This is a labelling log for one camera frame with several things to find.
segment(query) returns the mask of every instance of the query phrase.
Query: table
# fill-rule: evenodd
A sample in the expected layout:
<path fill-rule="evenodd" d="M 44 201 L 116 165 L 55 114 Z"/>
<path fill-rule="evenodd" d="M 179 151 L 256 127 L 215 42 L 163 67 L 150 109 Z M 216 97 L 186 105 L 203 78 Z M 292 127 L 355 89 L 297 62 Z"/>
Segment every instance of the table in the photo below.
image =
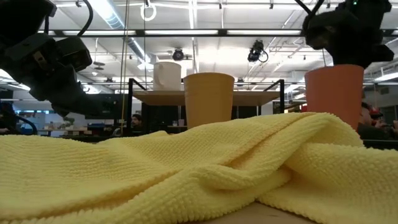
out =
<path fill-rule="evenodd" d="M 135 91 L 133 97 L 151 106 L 184 106 L 184 91 Z M 234 91 L 233 106 L 262 106 L 279 98 L 278 91 Z"/>
<path fill-rule="evenodd" d="M 81 129 L 41 129 L 41 130 L 37 130 L 37 132 L 47 132 L 47 136 L 51 136 L 51 132 L 52 131 L 87 131 L 87 130 L 81 130 Z"/>

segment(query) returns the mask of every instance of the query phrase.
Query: microfiber towel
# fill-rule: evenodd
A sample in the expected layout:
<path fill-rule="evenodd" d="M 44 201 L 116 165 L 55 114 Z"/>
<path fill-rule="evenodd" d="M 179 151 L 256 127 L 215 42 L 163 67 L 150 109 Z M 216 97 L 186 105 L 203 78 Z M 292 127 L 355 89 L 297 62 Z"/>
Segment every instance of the microfiber towel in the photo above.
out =
<path fill-rule="evenodd" d="M 318 223 L 398 223 L 398 152 L 330 114 L 256 116 L 88 144 L 0 138 L 2 223 L 185 223 L 253 202 Z"/>

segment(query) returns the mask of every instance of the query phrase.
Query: fluorescent light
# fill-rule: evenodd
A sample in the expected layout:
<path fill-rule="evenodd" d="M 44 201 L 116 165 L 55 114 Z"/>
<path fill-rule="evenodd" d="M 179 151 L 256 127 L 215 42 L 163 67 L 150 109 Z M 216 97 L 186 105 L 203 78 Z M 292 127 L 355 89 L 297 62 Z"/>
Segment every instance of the fluorescent light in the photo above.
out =
<path fill-rule="evenodd" d="M 229 35 L 299 35 L 301 30 L 227 30 Z"/>
<path fill-rule="evenodd" d="M 304 98 L 304 97 L 305 97 L 305 93 L 301 93 L 301 94 L 298 94 L 298 95 L 294 96 L 294 99 L 298 100 L 298 99 L 301 99 L 301 98 Z"/>
<path fill-rule="evenodd" d="M 12 82 L 14 81 L 14 79 L 3 69 L 0 69 L 0 77 L 7 78 L 8 80 L 12 80 Z"/>
<path fill-rule="evenodd" d="M 44 34 L 44 30 L 39 30 L 37 32 L 40 33 L 40 34 Z M 50 30 L 48 35 L 55 35 L 55 32 Z"/>
<path fill-rule="evenodd" d="M 70 30 L 70 31 L 63 31 L 64 35 L 77 35 L 80 31 L 77 30 Z M 135 30 L 88 30 L 86 31 L 83 36 L 85 35 L 135 35 Z"/>
<path fill-rule="evenodd" d="M 104 20 L 108 20 L 114 16 L 113 7 L 108 0 L 90 0 L 90 4 Z"/>
<path fill-rule="evenodd" d="M 193 5 L 192 5 L 193 0 L 188 0 L 188 6 L 189 6 L 189 26 L 191 29 L 193 29 Z"/>
<path fill-rule="evenodd" d="M 19 85 L 8 84 L 8 85 L 11 86 L 11 87 L 14 87 L 14 88 L 20 88 L 20 89 L 27 90 L 27 91 L 30 90 L 30 88 L 28 86 L 25 86 L 24 84 L 19 84 Z"/>
<path fill-rule="evenodd" d="M 144 62 L 144 63 L 138 65 L 138 69 L 139 69 L 139 70 L 145 70 L 145 69 L 147 69 L 147 70 L 153 70 L 153 69 L 154 69 L 154 65 L 149 64 L 149 63 L 147 63 L 147 62 Z"/>
<path fill-rule="evenodd" d="M 71 4 L 57 4 L 57 7 L 76 7 L 75 3 L 71 3 Z"/>
<path fill-rule="evenodd" d="M 398 72 L 380 76 L 379 78 L 375 78 L 374 81 L 375 82 L 383 82 L 383 81 L 390 80 L 393 78 L 398 78 Z"/>
<path fill-rule="evenodd" d="M 301 6 L 298 4 L 274 4 L 273 9 L 270 9 L 270 4 L 265 3 L 265 4 L 225 4 L 223 7 L 228 8 L 228 9 L 268 9 L 268 10 L 273 10 L 273 9 L 285 9 L 285 10 L 303 10 Z M 323 4 L 321 8 L 326 8 L 327 5 Z M 331 8 L 337 7 L 337 4 L 330 4 Z"/>
<path fill-rule="evenodd" d="M 1 99 L 1 101 L 19 101 L 19 99 Z"/>
<path fill-rule="evenodd" d="M 146 30 L 148 35 L 215 35 L 218 30 Z"/>
<path fill-rule="evenodd" d="M 291 91 L 297 89 L 298 87 L 305 87 L 305 85 L 301 85 L 301 84 L 298 84 L 298 85 L 297 85 L 297 84 L 290 85 L 289 87 L 287 87 L 287 88 L 285 89 L 285 93 L 290 93 Z"/>

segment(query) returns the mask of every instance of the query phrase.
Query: wooden table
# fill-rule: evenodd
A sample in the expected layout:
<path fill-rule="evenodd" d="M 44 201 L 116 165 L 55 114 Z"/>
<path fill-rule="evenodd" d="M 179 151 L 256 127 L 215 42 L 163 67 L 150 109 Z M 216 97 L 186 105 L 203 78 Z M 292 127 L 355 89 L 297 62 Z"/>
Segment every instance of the wooden table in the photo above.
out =
<path fill-rule="evenodd" d="M 184 106 L 184 91 L 134 91 L 132 95 L 151 106 Z M 279 98 L 278 91 L 234 91 L 233 106 L 262 106 Z"/>

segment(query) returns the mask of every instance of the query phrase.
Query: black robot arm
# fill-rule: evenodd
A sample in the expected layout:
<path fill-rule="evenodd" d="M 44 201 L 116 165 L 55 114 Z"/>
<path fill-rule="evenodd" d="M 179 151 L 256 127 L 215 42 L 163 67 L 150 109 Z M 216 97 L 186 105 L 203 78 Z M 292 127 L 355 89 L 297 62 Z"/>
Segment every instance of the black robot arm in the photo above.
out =
<path fill-rule="evenodd" d="M 90 3 L 84 2 L 90 15 L 79 35 L 93 19 Z M 76 72 L 92 63 L 84 43 L 79 37 L 55 41 L 46 33 L 38 33 L 45 18 L 53 17 L 56 10 L 49 0 L 0 1 L 0 19 L 13 21 L 5 22 L 0 29 L 0 68 L 27 85 L 34 98 L 51 102 L 58 114 L 95 116 L 102 112 L 101 102 L 90 100 L 76 79 Z M 21 14 L 28 19 L 19 22 Z"/>
<path fill-rule="evenodd" d="M 367 68 L 372 62 L 394 59 L 394 53 L 382 44 L 380 30 L 384 14 L 391 11 L 388 0 L 346 0 L 334 11 L 316 14 L 322 4 L 319 0 L 312 11 L 300 4 L 308 12 L 302 32 L 309 46 L 327 50 L 335 65 Z"/>

